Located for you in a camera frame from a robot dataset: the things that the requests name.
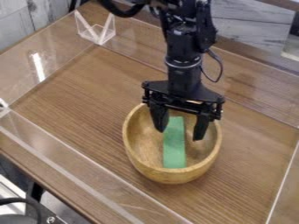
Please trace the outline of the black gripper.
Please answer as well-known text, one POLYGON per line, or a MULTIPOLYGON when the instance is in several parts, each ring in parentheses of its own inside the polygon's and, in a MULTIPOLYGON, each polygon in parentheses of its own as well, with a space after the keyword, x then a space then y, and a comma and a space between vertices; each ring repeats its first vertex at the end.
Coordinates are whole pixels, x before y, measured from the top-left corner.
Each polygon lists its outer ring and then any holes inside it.
POLYGON ((154 126, 164 132, 170 121, 170 110, 196 115, 192 140, 204 138, 210 121, 222 118, 224 96, 202 83, 202 62, 180 64, 167 61, 167 79, 150 80, 142 84, 143 103, 150 108, 154 126))

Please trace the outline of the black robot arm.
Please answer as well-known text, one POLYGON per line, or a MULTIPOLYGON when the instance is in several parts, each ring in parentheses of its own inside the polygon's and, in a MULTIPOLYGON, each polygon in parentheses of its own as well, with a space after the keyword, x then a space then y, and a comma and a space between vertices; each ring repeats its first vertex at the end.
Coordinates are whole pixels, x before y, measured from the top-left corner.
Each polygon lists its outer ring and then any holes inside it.
POLYGON ((222 117, 224 96, 204 87, 203 55, 212 54, 218 30, 211 19, 211 0, 127 0, 132 7, 120 10, 112 0, 98 0, 122 18, 134 17, 144 7, 160 19, 167 44, 167 80, 146 81, 143 103, 150 108, 154 126, 164 131, 170 111, 196 115, 192 139, 204 138, 210 123, 222 117))

